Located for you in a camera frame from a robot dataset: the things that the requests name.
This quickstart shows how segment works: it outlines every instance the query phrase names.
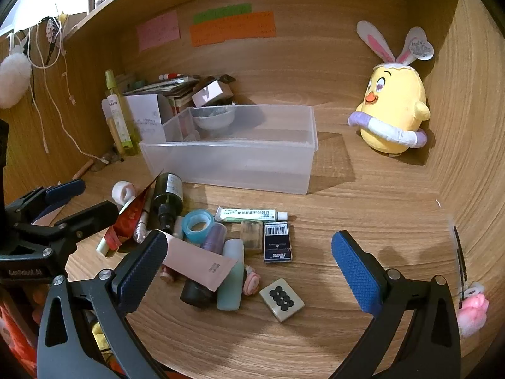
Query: orange beak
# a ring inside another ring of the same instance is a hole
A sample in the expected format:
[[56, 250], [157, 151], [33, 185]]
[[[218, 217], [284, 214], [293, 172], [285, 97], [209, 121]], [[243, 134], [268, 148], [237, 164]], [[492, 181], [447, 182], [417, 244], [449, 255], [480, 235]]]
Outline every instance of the orange beak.
[[373, 91], [370, 91], [370, 93], [365, 97], [365, 104], [366, 105], [375, 104], [378, 99], [379, 99], [379, 96], [375, 95]]

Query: dark green bottle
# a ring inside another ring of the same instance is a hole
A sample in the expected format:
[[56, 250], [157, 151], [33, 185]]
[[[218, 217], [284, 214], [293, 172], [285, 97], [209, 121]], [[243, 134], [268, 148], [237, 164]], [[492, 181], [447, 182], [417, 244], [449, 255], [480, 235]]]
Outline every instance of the dark green bottle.
[[182, 181], [169, 172], [156, 179], [152, 207], [160, 220], [161, 230], [172, 234], [177, 216], [182, 211]]

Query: light green bottle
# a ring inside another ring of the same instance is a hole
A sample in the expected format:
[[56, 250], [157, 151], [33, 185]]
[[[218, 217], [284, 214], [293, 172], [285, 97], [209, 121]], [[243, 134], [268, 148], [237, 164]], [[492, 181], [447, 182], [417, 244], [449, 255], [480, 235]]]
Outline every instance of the light green bottle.
[[112, 111], [114, 124], [118, 130], [121, 145], [123, 145], [126, 155], [130, 157], [137, 155], [140, 151], [138, 147], [140, 136], [133, 122], [130, 108], [118, 89], [114, 72], [111, 69], [105, 71], [105, 81], [109, 90], [107, 100], [109, 100], [110, 110]]

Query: white pom-pom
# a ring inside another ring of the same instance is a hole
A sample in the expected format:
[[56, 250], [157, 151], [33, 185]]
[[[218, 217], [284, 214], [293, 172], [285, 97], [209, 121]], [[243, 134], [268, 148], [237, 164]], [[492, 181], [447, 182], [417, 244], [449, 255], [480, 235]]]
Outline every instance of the white pom-pom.
[[30, 85], [31, 64], [22, 53], [6, 57], [0, 64], [0, 108], [16, 105]]

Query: pink sticky note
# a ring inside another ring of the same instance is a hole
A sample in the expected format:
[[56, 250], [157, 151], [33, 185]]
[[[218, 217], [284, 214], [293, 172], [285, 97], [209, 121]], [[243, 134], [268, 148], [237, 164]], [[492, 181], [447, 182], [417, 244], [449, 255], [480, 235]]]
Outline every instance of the pink sticky note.
[[137, 36], [139, 51], [179, 39], [177, 12], [175, 10], [169, 11], [138, 25]]

